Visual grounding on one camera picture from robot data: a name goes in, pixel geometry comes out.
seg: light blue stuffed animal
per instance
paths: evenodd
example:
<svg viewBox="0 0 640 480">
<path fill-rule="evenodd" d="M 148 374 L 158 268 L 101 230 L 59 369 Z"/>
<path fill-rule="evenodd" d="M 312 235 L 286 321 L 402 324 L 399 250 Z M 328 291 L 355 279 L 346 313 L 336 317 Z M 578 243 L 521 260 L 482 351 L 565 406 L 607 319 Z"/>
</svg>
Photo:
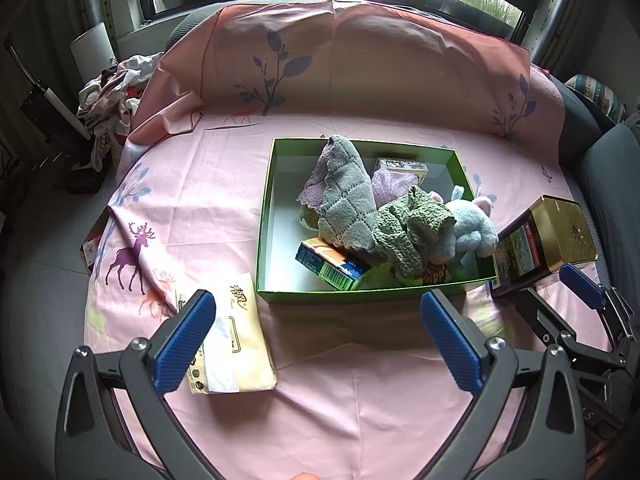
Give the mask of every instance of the light blue stuffed animal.
<svg viewBox="0 0 640 480">
<path fill-rule="evenodd" d="M 498 235 L 494 224 L 489 220 L 491 201 L 485 196 L 479 196 L 473 202 L 469 202 L 462 200 L 463 193 L 462 186 L 455 186 L 451 193 L 451 202 L 445 204 L 455 216 L 456 223 L 453 229 L 424 255 L 431 263 L 443 264 L 457 254 L 463 256 L 472 251 L 480 258 L 494 254 Z M 431 197 L 443 202 L 442 197 L 434 191 L 431 191 Z"/>
</svg>

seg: gray knitted cloth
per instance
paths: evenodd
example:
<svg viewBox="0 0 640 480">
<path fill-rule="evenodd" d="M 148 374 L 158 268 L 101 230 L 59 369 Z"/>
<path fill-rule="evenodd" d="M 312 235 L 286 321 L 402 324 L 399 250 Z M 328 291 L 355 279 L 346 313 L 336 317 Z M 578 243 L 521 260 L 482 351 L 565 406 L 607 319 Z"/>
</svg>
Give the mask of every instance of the gray knitted cloth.
<svg viewBox="0 0 640 480">
<path fill-rule="evenodd" d="M 322 202 L 316 206 L 318 192 Z M 374 250 L 371 230 L 377 211 L 371 179 L 350 140 L 339 135 L 329 139 L 298 201 L 316 210 L 319 234 L 326 242 Z"/>
<path fill-rule="evenodd" d="M 415 278 L 427 266 L 421 252 L 451 231 L 456 218 L 443 204 L 417 186 L 383 205 L 373 226 L 376 250 L 396 263 L 405 278 Z"/>
</svg>

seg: open cardboard box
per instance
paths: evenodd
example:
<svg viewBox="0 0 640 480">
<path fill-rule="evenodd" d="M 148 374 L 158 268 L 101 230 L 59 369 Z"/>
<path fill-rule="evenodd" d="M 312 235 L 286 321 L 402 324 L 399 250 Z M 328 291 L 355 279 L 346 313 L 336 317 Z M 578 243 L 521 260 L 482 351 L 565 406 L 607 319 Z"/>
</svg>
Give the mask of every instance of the open cardboard box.
<svg viewBox="0 0 640 480">
<path fill-rule="evenodd" d="M 380 156 L 420 160 L 428 174 L 420 187 L 434 190 L 448 200 L 455 185 L 465 189 L 463 198 L 474 194 L 456 152 L 431 146 L 352 140 L 364 166 L 373 174 Z M 457 294 L 471 290 L 496 277 L 493 258 L 468 254 L 462 259 L 463 281 L 445 285 L 411 286 L 379 290 L 335 290 L 296 260 L 302 240 L 317 236 L 298 221 L 300 190 L 316 166 L 327 139 L 277 138 L 273 140 L 262 200 L 262 218 L 258 239 L 257 293 L 269 303 L 323 304 L 365 303 L 367 301 L 409 300 L 419 298 L 430 288 Z"/>
<path fill-rule="evenodd" d="M 82 263 L 84 263 L 84 268 L 89 276 L 94 272 L 98 245 L 100 244 L 102 232 L 107 226 L 108 221 L 109 209 L 106 207 L 102 210 L 102 213 L 100 213 L 100 216 L 98 216 L 98 219 L 94 222 L 89 234 L 84 237 L 84 241 L 80 246 L 80 259 L 82 260 Z"/>
</svg>

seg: green knitted cloth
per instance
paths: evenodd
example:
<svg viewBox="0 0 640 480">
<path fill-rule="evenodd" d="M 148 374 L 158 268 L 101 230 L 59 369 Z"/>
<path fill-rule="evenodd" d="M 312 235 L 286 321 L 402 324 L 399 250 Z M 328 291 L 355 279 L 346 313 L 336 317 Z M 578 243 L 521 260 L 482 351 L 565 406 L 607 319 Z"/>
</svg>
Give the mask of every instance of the green knitted cloth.
<svg viewBox="0 0 640 480">
<path fill-rule="evenodd" d="M 427 262 L 421 248 L 431 247 L 456 223 L 451 211 L 417 186 L 383 205 L 373 225 L 376 251 L 396 263 L 396 271 L 406 278 L 418 276 Z"/>
</svg>

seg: blue gripper pad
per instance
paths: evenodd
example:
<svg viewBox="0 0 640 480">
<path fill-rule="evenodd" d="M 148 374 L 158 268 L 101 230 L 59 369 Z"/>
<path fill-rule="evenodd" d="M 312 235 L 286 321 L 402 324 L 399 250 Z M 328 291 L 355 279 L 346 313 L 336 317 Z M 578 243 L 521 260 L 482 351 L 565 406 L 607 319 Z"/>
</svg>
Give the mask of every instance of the blue gripper pad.
<svg viewBox="0 0 640 480">
<path fill-rule="evenodd" d="M 422 295 L 420 317 L 461 390 L 482 389 L 480 357 L 432 292 Z"/>
<path fill-rule="evenodd" d="M 154 386 L 160 395 L 178 389 L 215 319 L 216 300 L 205 291 L 156 357 Z"/>
<path fill-rule="evenodd" d="M 591 281 L 580 269 L 565 264 L 560 267 L 560 281 L 569 287 L 578 298 L 592 310 L 602 310 L 605 307 L 604 295 L 599 286 Z"/>
</svg>

